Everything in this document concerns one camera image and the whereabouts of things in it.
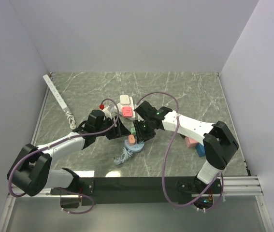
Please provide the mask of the salmon usb-c charger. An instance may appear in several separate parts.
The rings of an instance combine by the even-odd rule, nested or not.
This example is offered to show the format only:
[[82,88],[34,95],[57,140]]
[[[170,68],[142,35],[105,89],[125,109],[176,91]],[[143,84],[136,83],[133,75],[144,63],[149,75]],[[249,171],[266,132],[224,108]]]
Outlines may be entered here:
[[128,136],[128,144],[129,144],[130,146],[132,146],[132,145],[134,145],[135,143],[136,143],[136,140],[135,140],[134,135],[133,135],[133,134],[130,134],[130,135]]

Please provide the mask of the green charger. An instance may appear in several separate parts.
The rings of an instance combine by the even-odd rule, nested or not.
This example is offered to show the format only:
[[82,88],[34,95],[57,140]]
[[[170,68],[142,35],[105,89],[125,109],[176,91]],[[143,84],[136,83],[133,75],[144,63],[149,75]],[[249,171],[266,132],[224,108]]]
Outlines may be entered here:
[[136,136],[135,128],[131,128],[131,129],[130,129],[130,133],[131,133],[132,135]]

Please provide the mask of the round blue power hub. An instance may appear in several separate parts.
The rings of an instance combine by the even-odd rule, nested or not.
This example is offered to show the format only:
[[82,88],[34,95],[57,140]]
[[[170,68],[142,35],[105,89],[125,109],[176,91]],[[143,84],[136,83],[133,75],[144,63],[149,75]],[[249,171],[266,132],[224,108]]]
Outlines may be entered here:
[[115,165],[120,165],[126,160],[130,159],[133,154],[139,153],[144,148],[144,142],[135,143],[130,145],[128,139],[124,140],[124,146],[122,149],[122,154],[120,157],[115,157],[113,159]]

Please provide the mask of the pink cube socket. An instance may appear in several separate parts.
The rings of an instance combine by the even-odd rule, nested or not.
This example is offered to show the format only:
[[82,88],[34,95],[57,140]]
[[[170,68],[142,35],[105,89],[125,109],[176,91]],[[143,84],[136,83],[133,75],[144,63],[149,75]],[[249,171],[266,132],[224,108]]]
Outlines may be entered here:
[[185,142],[188,148],[193,148],[195,147],[198,142],[190,137],[185,137]]

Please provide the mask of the long white power strip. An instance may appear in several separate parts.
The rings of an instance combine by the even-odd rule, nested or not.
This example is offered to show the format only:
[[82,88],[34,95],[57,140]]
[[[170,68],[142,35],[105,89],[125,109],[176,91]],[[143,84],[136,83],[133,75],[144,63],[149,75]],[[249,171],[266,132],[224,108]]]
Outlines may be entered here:
[[43,79],[46,82],[49,90],[55,97],[56,101],[58,102],[59,106],[61,107],[62,111],[64,112],[64,114],[68,120],[70,129],[74,130],[76,128],[76,121],[75,121],[74,116],[72,115],[70,109],[68,108],[67,104],[65,103],[64,99],[62,98],[62,96],[60,95],[57,88],[55,87],[52,80],[50,79],[50,77],[47,74],[43,76]]

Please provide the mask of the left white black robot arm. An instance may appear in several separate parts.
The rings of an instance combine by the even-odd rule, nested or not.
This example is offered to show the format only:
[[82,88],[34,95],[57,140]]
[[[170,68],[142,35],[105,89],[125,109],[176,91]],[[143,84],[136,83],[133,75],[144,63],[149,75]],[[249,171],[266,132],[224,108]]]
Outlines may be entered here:
[[118,116],[88,119],[68,135],[42,146],[27,144],[22,147],[7,173],[8,190],[14,197],[35,196],[45,188],[53,158],[61,158],[83,150],[97,137],[117,139],[130,135]]

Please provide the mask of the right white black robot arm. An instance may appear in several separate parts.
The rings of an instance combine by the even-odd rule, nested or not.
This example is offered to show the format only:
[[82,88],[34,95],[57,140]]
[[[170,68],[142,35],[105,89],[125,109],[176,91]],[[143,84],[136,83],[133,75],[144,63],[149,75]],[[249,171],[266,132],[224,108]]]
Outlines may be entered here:
[[133,122],[138,142],[146,142],[156,135],[156,130],[172,131],[191,138],[205,150],[206,161],[194,181],[196,191],[205,193],[211,181],[225,170],[239,145],[226,123],[202,122],[162,107],[145,113],[141,120]]

